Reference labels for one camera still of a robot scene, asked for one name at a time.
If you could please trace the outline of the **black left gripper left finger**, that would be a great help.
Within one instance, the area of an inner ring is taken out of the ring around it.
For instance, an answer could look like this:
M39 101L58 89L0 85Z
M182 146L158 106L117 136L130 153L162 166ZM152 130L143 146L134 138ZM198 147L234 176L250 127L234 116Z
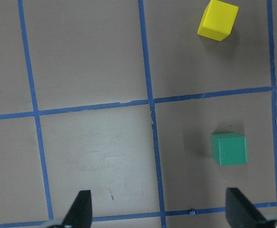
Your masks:
M92 195L81 190L62 222L63 228L90 228L92 225Z

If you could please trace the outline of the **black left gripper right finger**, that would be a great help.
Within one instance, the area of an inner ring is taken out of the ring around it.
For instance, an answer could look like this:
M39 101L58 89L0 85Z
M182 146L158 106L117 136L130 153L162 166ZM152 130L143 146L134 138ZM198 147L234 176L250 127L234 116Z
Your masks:
M266 218L238 188L227 188L225 217L231 228L262 228Z

